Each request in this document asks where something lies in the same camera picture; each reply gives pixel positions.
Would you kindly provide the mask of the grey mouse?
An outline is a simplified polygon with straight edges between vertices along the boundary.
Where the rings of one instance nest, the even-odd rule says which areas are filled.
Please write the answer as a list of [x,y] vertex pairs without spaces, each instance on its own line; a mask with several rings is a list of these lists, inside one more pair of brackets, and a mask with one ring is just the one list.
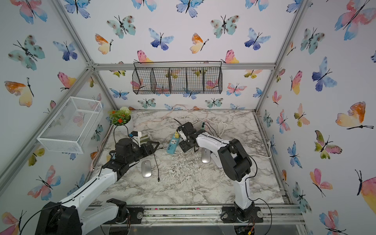
[[201,149],[201,161],[204,164],[210,163],[210,161],[211,161],[211,151],[210,150],[208,150],[206,148]]

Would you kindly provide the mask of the blue power strip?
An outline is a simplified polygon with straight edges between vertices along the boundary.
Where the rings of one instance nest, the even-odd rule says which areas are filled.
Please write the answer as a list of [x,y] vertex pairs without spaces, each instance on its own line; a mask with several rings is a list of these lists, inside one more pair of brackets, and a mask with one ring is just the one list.
[[169,143],[169,145],[168,145],[168,147],[167,147],[167,149],[166,149],[166,152],[168,154],[171,154],[171,155],[175,154],[175,151],[176,151],[176,149],[178,147],[179,141],[180,141],[180,138],[176,139],[173,136],[172,139],[171,139],[171,141],[170,141],[170,143]]

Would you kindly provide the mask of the silver mouse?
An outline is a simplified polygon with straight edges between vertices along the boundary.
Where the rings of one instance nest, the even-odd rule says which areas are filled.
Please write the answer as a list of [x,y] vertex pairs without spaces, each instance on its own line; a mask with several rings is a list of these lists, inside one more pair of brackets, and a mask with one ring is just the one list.
[[141,169],[143,178],[149,178],[152,175],[152,167],[150,160],[143,161]]

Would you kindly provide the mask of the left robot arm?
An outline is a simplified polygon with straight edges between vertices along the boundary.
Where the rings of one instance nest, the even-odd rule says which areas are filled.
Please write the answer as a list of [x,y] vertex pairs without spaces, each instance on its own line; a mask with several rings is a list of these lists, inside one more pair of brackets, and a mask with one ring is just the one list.
[[94,210],[87,208],[106,189],[120,180],[136,163],[153,155],[160,143],[148,141],[141,145],[129,138],[119,140],[110,151],[110,160],[104,164],[95,177],[77,191],[57,203],[50,202],[40,211],[37,235],[86,235],[110,221],[115,224],[129,224],[131,213],[127,203],[109,199]]

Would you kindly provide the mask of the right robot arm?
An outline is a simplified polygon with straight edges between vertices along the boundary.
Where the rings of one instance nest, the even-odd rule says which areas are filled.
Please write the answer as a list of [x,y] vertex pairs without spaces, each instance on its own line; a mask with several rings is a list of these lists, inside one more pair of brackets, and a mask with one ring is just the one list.
[[262,223],[261,209],[250,199],[249,187],[246,183],[246,180],[251,178],[252,161],[240,141],[214,137],[205,130],[196,130],[190,122],[180,125],[177,132],[182,138],[179,146],[183,152],[192,148],[203,149],[203,155],[213,159],[232,180],[235,202],[231,207],[222,208],[221,220],[224,223]]

